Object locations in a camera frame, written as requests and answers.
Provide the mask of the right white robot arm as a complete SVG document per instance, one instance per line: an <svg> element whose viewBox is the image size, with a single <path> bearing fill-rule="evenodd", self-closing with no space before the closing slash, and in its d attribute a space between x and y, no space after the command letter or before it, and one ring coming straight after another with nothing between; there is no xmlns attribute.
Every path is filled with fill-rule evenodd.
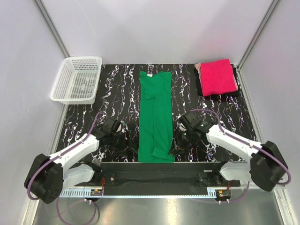
<svg viewBox="0 0 300 225"><path fill-rule="evenodd" d="M225 162L212 172L214 183L223 186L228 181L252 181L260 189L270 192L276 185L281 185L284 175L290 177L288 167L278 147L268 141L260 143L249 140L216 122L182 116L178 119L179 127L174 132L174 140L169 155L177 156L188 151L190 144L206 140L239 156L244 161Z"/></svg>

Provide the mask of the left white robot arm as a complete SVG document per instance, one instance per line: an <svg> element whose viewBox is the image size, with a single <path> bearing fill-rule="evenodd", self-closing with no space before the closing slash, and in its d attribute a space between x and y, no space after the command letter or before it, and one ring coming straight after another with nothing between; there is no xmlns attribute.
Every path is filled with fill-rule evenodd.
<svg viewBox="0 0 300 225"><path fill-rule="evenodd" d="M134 152L132 137L124 131L124 126L123 122L111 118L99 127L93 122L88 133L70 146L49 156L36 156L24 182L28 197L49 204L67 188L82 183L104 185L101 163L95 159L83 163L80 160L102 146L110 147L121 157Z"/></svg>

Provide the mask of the green t shirt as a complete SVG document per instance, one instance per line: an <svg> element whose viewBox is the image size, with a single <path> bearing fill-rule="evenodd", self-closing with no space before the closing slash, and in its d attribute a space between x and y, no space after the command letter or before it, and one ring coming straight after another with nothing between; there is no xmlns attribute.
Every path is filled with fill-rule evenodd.
<svg viewBox="0 0 300 225"><path fill-rule="evenodd" d="M172 73L140 73L138 162L173 163Z"/></svg>

